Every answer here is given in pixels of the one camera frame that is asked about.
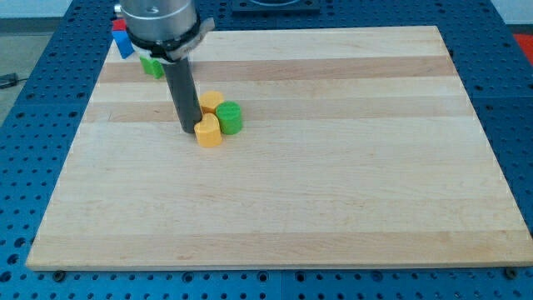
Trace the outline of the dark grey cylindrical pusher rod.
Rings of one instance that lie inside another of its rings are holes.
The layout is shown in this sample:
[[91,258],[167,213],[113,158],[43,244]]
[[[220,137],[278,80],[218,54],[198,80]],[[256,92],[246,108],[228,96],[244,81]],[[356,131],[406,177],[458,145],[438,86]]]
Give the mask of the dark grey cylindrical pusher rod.
[[202,120],[202,109],[192,76],[191,64],[185,57],[175,63],[164,64],[163,70],[182,130],[193,134],[195,125]]

